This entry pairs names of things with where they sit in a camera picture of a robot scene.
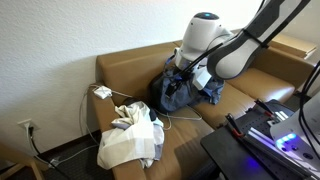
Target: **black table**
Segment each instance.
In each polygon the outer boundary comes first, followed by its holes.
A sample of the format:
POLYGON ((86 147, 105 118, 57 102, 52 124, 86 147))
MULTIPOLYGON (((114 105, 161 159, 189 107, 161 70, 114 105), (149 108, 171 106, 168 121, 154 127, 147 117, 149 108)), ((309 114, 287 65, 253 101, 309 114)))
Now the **black table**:
MULTIPOLYGON (((288 116, 293 114, 289 108, 275 100, 267 105, 272 111, 283 111, 288 116)), ((242 132, 247 132, 253 127, 270 137, 268 118, 261 111, 254 109, 237 119, 236 124, 242 132)), ((251 152, 247 151, 226 126, 202 138, 201 145, 228 179, 299 179, 256 148, 249 147, 251 152)))

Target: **electrical outlet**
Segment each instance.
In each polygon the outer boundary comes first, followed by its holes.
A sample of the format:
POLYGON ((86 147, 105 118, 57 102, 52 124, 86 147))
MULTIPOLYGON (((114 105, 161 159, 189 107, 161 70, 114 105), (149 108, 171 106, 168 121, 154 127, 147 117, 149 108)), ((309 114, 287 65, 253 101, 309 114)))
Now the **electrical outlet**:
POLYGON ((18 126, 26 130, 26 127, 24 126, 25 124, 30 123, 30 127, 33 127, 33 131, 38 130, 39 127, 32 121, 32 119, 26 119, 20 122, 17 122, 18 126))

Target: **white cloth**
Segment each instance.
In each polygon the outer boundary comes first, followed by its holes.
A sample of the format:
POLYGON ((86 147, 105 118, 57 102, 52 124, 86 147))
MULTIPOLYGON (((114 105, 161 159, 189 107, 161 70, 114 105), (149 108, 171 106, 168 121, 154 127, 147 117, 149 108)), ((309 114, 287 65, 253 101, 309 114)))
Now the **white cloth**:
POLYGON ((141 101, 115 107, 115 111, 121 118, 112 121, 117 128, 102 133, 98 165, 110 169, 124 162, 141 159, 143 167, 150 167, 153 160, 161 157, 161 151, 160 157, 156 152, 160 146, 162 150, 163 123, 157 119, 154 124, 150 120, 150 109, 141 101))

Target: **white power strip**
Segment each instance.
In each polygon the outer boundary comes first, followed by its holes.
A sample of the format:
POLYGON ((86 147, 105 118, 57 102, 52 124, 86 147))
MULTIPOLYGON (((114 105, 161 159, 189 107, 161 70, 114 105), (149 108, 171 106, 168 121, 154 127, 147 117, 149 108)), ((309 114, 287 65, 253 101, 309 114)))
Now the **white power strip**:
POLYGON ((94 90, 93 92, 100 99, 105 99, 106 97, 111 97, 112 96, 111 89, 109 89, 109 88, 107 88, 105 86, 100 86, 98 89, 94 90))

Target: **brown couch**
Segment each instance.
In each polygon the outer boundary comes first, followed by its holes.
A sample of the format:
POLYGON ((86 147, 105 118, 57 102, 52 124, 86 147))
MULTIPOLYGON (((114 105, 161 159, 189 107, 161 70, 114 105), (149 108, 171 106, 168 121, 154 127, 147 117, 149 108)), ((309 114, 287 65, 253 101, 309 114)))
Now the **brown couch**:
MULTIPOLYGON (((165 43, 97 57, 97 72, 102 84, 112 90, 150 101, 148 85, 163 68, 181 42, 165 43)), ((202 103, 196 109, 203 120, 172 119, 172 128, 165 131, 165 143, 160 161, 142 169, 138 160, 112 168, 116 179, 185 179, 212 161, 200 145, 200 139, 225 121, 232 113, 236 118, 254 105, 254 100, 277 99, 286 101, 306 79, 313 65, 289 54, 269 48, 256 57, 254 63, 241 76, 226 81, 217 105, 202 103)), ((114 106, 120 106, 125 97, 114 94, 101 100, 90 94, 101 132, 113 128, 110 124, 118 117, 114 106)), ((171 115, 197 117, 189 108, 171 115)), ((165 127, 168 120, 160 116, 165 127)))

